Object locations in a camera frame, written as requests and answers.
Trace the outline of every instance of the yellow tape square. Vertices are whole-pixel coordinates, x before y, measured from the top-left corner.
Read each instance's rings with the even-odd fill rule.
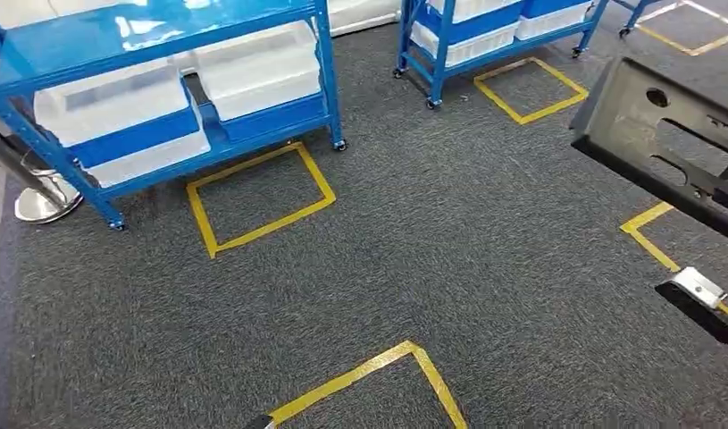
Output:
[[[663,216],[666,212],[672,210],[674,207],[666,202],[662,202],[657,206],[649,209],[647,212],[638,214],[633,217],[627,223],[623,224],[621,229],[627,234],[631,235],[645,250],[648,251],[658,262],[668,268],[672,273],[677,273],[681,269],[672,258],[668,257],[660,248],[656,247],[650,240],[648,240],[640,228],[655,221],[657,218]]]
[[[662,15],[664,13],[671,12],[671,11],[677,9],[678,7],[685,6],[685,5],[692,7],[698,11],[701,11],[705,14],[711,15],[714,18],[718,19],[719,21],[722,21],[723,23],[728,24],[728,18],[723,17],[719,13],[716,13],[716,12],[708,9],[703,5],[692,2],[691,0],[680,0],[676,3],[669,4],[668,6],[662,7],[653,13],[649,13],[649,14],[639,18],[637,20],[637,25],[635,25],[635,27],[640,29],[645,34],[647,34],[653,38],[656,38],[656,39],[666,43],[669,46],[673,46],[676,49],[679,49],[680,51],[684,52],[685,54],[687,54],[689,56],[698,56],[698,55],[701,55],[701,54],[704,54],[704,53],[710,51],[711,49],[716,49],[717,47],[726,45],[728,43],[728,35],[727,35],[722,38],[719,38],[718,40],[714,40],[711,43],[703,45],[701,47],[698,47],[695,49],[690,49],[680,43],[674,42],[670,38],[656,32],[652,29],[649,29],[648,27],[645,27],[644,25],[641,25],[643,22],[645,22],[647,20],[653,19],[653,18],[657,17],[658,15]]]
[[[486,79],[498,76],[501,73],[509,72],[513,69],[517,69],[528,63],[536,63],[538,66],[542,67],[543,70],[552,74],[558,80],[562,81],[567,87],[573,89],[576,92],[576,95],[569,99],[566,99],[564,101],[555,103],[554,105],[552,105],[550,107],[546,107],[542,110],[539,110],[538,112],[522,116],[518,112],[516,112],[516,110],[514,110],[502,98],[500,98],[500,96],[498,94],[493,92],[490,89],[490,87],[487,86],[487,84],[484,83],[484,80],[486,80]],[[584,100],[585,98],[587,98],[587,95],[590,94],[587,91],[587,89],[582,88],[576,82],[567,78],[562,72],[556,70],[552,66],[548,65],[547,63],[545,63],[535,57],[524,58],[523,60],[517,61],[516,63],[512,63],[512,64],[506,65],[504,67],[500,67],[499,69],[495,69],[493,71],[488,71],[484,74],[476,76],[476,77],[474,77],[474,86],[476,86],[479,89],[479,91],[482,92],[482,94],[487,96],[496,105],[498,105],[498,107],[503,109],[509,116],[511,116],[511,118],[514,119],[514,121],[519,122],[522,125],[525,125],[532,121],[537,121],[538,119],[544,118],[545,116],[548,116],[549,114],[554,114],[555,112],[558,112],[559,110],[566,109],[566,107],[568,107],[570,105],[575,105],[575,104],[581,102],[582,100]]]
[[[200,196],[198,195],[197,189],[208,183],[224,179],[225,177],[230,176],[236,172],[259,165],[260,163],[268,161],[277,156],[286,154],[288,152],[292,152],[294,150],[296,150],[300,154],[301,159],[303,159],[303,164],[305,165],[305,168],[307,168],[308,171],[311,173],[311,176],[314,178],[316,185],[319,187],[319,190],[322,192],[322,195],[323,195],[322,200],[317,201],[306,208],[298,210],[297,212],[295,212],[293,214],[289,214],[285,217],[282,217],[281,219],[279,219],[277,221],[268,223],[268,224],[262,226],[261,228],[258,228],[257,230],[253,230],[244,235],[241,235],[241,236],[237,237],[236,239],[229,240],[226,243],[222,243],[222,244],[217,243],[216,235],[213,233],[213,228],[211,227],[211,224],[208,222],[208,216],[205,214],[205,209],[203,207],[203,201],[201,200]],[[211,259],[214,259],[216,257],[217,252],[220,252],[222,250],[227,250],[228,248],[236,248],[237,246],[242,246],[244,244],[247,244],[250,241],[258,239],[259,237],[263,237],[264,235],[266,235],[270,232],[277,231],[279,228],[287,226],[308,215],[311,215],[315,212],[318,212],[319,210],[322,210],[326,206],[334,203],[335,200],[337,199],[337,197],[335,197],[335,193],[330,188],[330,184],[327,183],[326,179],[324,179],[322,172],[319,170],[319,167],[314,162],[314,159],[311,157],[311,154],[308,153],[308,150],[306,150],[305,146],[303,146],[303,143],[301,143],[301,142],[292,143],[290,145],[281,147],[281,148],[274,150],[272,152],[269,152],[267,154],[257,156],[253,159],[249,159],[243,163],[232,166],[226,170],[222,170],[218,173],[212,174],[210,176],[206,176],[202,179],[198,179],[197,181],[192,181],[191,183],[188,183],[187,190],[188,190],[188,198],[190,200],[190,205],[193,208],[193,215],[196,217],[196,222],[197,222],[198,228],[200,229],[201,235],[203,235],[203,242],[205,243],[205,248],[208,251],[208,256],[210,256]]]
[[[416,359],[416,363],[419,364],[424,375],[426,375],[427,381],[430,382],[440,404],[442,404],[442,407],[448,413],[448,417],[450,417],[453,426],[456,429],[466,429],[467,425],[464,416],[461,414],[461,410],[458,408],[456,400],[453,399],[453,395],[450,394],[450,390],[442,379],[442,376],[440,376],[435,365],[432,364],[429,355],[427,355],[424,349],[411,341],[403,341],[392,349],[367,360],[352,371],[332,379],[302,395],[300,398],[275,409],[270,416],[272,416],[276,425],[281,425],[301,411],[311,407],[316,402],[349,387],[374,371],[380,370],[408,355],[413,355]]]

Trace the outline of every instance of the shelf caster wheel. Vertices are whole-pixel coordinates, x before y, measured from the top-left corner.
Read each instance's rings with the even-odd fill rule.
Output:
[[[335,146],[335,150],[338,152],[345,152],[347,150],[347,142],[342,140],[339,145]]]

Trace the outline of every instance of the blue shelving cart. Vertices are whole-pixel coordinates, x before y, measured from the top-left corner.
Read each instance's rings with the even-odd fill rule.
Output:
[[[514,38],[514,42],[511,45],[501,47],[500,49],[462,63],[446,66],[448,46],[460,38],[457,35],[461,31],[460,27],[464,29],[476,28],[482,25],[483,18],[480,16],[467,22],[455,24],[453,17],[456,10],[456,0],[445,0],[439,21],[430,22],[432,24],[431,26],[435,29],[435,35],[439,39],[437,54],[433,55],[411,39],[412,29],[414,23],[417,21],[417,17],[419,17],[419,21],[426,21],[424,19],[424,11],[428,7],[426,0],[403,0],[403,18],[400,22],[400,31],[398,33],[397,64],[393,75],[396,79],[400,79],[409,67],[416,70],[426,80],[429,86],[427,107],[434,109],[436,106],[442,104],[442,86],[445,79],[451,76],[468,72],[503,58],[519,55],[524,51],[532,50],[535,47],[545,45],[560,38],[582,33],[580,44],[573,49],[573,57],[579,57],[590,44],[592,34],[598,26],[607,4],[608,0],[600,0],[597,6],[594,6],[595,12],[585,22],[550,31],[535,38],[528,38],[526,40]],[[426,67],[411,54],[411,48],[420,53],[420,56],[427,63]]]
[[[332,147],[345,150],[337,83],[332,63],[326,0],[150,0],[78,13],[15,29],[0,27],[0,117],[39,156],[84,195],[108,225],[123,229],[112,206],[119,196],[241,156],[304,132],[328,127]],[[142,34],[120,31],[119,20],[154,23]],[[166,58],[201,46],[280,26],[315,21],[322,92],[242,118],[227,133],[211,103],[197,108],[210,151],[108,188],[97,186],[78,166],[77,157],[30,119],[36,91],[123,67]],[[135,152],[117,147],[115,153]],[[92,153],[92,147],[85,147]]]
[[[626,25],[624,25],[623,29],[619,31],[619,37],[625,38],[627,35],[629,35],[629,33],[632,32],[632,29],[634,29],[634,26],[637,24],[637,20],[645,12],[645,8],[653,3],[658,3],[662,0],[640,0],[637,4],[632,4],[627,0],[613,1],[614,3],[619,4],[632,11],[632,17],[630,17],[629,21],[626,23]]]

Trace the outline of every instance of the chrome stanchion base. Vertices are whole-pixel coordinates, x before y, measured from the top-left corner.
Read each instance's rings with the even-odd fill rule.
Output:
[[[63,204],[57,207],[39,192],[26,188],[13,203],[14,214],[19,220],[27,223],[50,223],[68,215],[82,202],[82,195],[61,174],[54,172],[39,179],[47,188],[56,190]]]

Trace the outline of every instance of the black metal bracket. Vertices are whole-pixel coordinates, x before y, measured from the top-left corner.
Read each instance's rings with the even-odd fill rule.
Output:
[[[728,154],[728,107],[627,57],[607,67],[580,108],[573,146],[728,237],[728,166],[714,175],[662,145],[661,121]],[[656,173],[651,158],[682,171],[686,182]]]

